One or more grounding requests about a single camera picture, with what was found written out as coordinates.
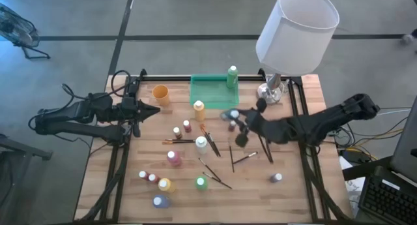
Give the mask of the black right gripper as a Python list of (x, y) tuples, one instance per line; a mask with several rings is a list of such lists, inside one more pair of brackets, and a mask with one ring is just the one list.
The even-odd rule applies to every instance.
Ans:
[(238, 112), (245, 117), (245, 121), (237, 119), (240, 133), (235, 139), (235, 143), (240, 147), (245, 147), (248, 142), (248, 133), (252, 131), (259, 136), (264, 137), (267, 141), (273, 143), (280, 143), (280, 136), (275, 121), (268, 121), (262, 113), (266, 110), (267, 103), (265, 99), (258, 99), (256, 109), (250, 108), (247, 110), (239, 109)]

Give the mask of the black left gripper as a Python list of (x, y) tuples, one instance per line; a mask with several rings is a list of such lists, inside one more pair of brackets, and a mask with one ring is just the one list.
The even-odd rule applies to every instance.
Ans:
[(136, 97), (123, 96), (121, 101), (122, 118), (126, 120), (144, 121), (147, 118), (160, 112), (160, 108), (139, 101)]

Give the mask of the large dark paint bottle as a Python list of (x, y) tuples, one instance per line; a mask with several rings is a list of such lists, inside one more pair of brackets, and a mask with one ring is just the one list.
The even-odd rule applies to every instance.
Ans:
[(234, 121), (238, 119), (239, 116), (240, 116), (240, 113), (236, 109), (226, 110), (220, 114), (220, 118), (224, 121)]

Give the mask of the large orange paint bottle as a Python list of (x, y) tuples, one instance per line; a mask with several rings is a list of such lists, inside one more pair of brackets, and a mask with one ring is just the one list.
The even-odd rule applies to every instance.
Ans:
[(200, 100), (195, 101), (194, 111), (195, 111), (195, 120), (196, 121), (204, 121), (205, 120), (205, 105), (202, 101), (200, 101)]

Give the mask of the large white paint bottle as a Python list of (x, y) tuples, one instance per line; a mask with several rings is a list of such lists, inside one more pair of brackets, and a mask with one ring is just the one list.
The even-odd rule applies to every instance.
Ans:
[(196, 146), (197, 152), (201, 155), (206, 154), (207, 144), (208, 144), (208, 141), (204, 136), (197, 137), (195, 140), (195, 146)]

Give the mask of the large red paint bottle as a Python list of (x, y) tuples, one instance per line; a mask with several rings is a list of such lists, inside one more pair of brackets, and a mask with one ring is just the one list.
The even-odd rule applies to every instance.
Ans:
[(168, 151), (167, 160), (174, 167), (180, 166), (182, 164), (181, 157), (176, 151)]

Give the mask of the large yellow paint bottle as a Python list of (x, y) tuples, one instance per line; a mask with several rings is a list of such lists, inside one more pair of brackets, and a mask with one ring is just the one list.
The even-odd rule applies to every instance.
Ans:
[(167, 178), (162, 178), (158, 182), (158, 187), (161, 191), (173, 193), (175, 191), (175, 185), (173, 182)]

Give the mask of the large blue paint bottle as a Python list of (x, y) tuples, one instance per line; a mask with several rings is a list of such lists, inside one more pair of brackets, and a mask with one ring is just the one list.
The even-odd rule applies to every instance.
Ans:
[(159, 194), (152, 199), (152, 204), (155, 208), (165, 209), (170, 207), (171, 202), (167, 196)]

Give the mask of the orange plastic cup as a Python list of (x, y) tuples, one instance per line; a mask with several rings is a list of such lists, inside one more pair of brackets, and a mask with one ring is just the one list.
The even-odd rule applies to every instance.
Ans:
[(152, 90), (152, 95), (161, 106), (169, 104), (169, 89), (165, 85), (155, 86)]

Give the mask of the green translucent plastic tray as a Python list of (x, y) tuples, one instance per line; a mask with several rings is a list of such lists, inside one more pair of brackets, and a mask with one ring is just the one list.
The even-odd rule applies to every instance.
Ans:
[(206, 109), (229, 109), (239, 104), (238, 84), (227, 86), (226, 74), (192, 74), (190, 104), (200, 100)]

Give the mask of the silver table lamp white shade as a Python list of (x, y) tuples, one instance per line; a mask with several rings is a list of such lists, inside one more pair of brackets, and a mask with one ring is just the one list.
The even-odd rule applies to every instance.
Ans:
[(262, 67), (274, 72), (257, 96), (275, 104), (284, 93), (282, 75), (313, 72), (338, 24), (339, 13), (330, 0), (277, 0), (255, 45)]

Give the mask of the black power adapter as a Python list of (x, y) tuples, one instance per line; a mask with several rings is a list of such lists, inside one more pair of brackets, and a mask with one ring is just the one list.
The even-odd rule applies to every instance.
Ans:
[(355, 149), (342, 151), (341, 156), (348, 162), (355, 164), (364, 164), (371, 161), (371, 157), (361, 151), (356, 151)]

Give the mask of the black side table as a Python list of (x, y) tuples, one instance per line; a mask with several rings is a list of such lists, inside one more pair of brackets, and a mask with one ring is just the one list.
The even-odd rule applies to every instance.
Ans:
[(0, 134), (0, 225), (9, 223), (23, 178), (33, 157), (49, 160), (51, 151), (43, 151)]

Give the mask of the black floor fan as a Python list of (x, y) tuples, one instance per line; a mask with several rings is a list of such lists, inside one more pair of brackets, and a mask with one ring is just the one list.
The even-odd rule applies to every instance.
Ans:
[(0, 36), (22, 49), (26, 59), (50, 59), (48, 53), (37, 50), (40, 42), (35, 25), (0, 3)]

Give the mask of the black computer keyboard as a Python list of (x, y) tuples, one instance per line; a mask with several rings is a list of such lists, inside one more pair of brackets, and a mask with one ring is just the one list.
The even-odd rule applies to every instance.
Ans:
[(358, 206), (390, 224), (417, 225), (417, 189), (401, 188), (377, 176), (365, 180)]

